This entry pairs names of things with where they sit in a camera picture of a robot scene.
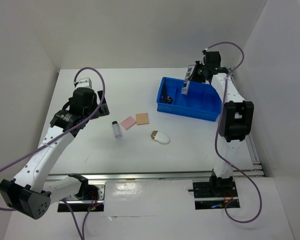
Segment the clear bottle black cap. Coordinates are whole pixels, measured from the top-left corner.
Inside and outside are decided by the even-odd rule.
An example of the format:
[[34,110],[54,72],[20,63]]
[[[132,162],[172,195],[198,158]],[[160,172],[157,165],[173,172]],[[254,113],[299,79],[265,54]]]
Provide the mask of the clear bottle black cap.
[[115,138],[120,138],[122,136],[120,125],[118,124],[117,121],[112,122],[112,129],[113,129]]

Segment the black fan makeup brush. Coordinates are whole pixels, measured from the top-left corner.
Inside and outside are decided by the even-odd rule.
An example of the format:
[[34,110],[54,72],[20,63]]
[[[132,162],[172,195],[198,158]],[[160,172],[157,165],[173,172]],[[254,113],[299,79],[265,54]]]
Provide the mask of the black fan makeup brush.
[[168,99],[172,99],[172,100],[173,100],[172,97],[168,96],[167,89],[165,88],[165,90],[164,90],[164,102],[165,102],[166,104],[168,104],[168,103],[167,103]]

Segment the small orange black brush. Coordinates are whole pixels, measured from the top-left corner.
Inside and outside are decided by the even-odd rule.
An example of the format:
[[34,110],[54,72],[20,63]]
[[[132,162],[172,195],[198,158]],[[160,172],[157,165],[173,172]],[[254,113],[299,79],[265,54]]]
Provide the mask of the small orange black brush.
[[171,98],[169,98],[168,100],[167,100],[167,103],[168,104],[171,104],[173,102],[173,100],[171,99]]

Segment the thin black makeup brush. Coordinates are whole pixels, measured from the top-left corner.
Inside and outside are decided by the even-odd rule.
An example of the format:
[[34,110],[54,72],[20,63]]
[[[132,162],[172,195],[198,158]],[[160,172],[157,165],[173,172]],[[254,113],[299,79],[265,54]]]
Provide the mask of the thin black makeup brush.
[[167,91],[166,91],[166,78],[163,78],[163,84],[162,84],[162,95],[161,95],[161,102],[167,103]]

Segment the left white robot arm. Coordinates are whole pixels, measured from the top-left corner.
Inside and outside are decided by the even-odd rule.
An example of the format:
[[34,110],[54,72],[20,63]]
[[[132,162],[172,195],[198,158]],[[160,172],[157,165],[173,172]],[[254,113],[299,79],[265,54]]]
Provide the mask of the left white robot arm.
[[39,151],[12,180],[1,181],[0,194],[9,209],[37,220],[52,203],[68,196],[96,201],[99,189],[82,175],[71,173],[53,183],[46,183],[46,179],[62,152],[86,126],[85,120],[109,113],[103,90],[75,89],[68,102],[53,116]]

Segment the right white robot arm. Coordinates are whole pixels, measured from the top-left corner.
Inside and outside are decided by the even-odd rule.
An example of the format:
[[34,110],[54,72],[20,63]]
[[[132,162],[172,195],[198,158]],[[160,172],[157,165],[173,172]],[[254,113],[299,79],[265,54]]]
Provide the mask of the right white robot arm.
[[221,148],[217,154],[220,160],[212,169],[208,190],[214,197],[230,197],[234,165],[242,142],[251,132],[254,104],[241,96],[231,80],[231,73],[221,67],[218,51],[203,50],[203,60],[195,62],[190,79],[210,84],[222,100],[215,140],[215,146]]

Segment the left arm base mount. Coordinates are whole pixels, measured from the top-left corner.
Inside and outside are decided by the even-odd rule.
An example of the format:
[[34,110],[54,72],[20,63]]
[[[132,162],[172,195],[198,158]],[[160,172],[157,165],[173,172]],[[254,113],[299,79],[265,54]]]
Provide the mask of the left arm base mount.
[[88,190],[83,197],[78,198],[72,194],[64,198],[74,213],[87,213],[88,210],[92,212],[104,211],[106,182],[89,179],[88,184],[94,188]]

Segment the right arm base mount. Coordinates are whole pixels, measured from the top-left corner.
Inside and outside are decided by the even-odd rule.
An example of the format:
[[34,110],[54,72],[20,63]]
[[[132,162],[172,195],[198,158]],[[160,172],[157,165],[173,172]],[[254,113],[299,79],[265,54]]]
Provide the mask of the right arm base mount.
[[224,209],[227,203],[230,209],[241,207],[234,181],[229,188],[222,188],[217,193],[212,191],[209,182],[193,182],[187,191],[193,194],[196,210]]

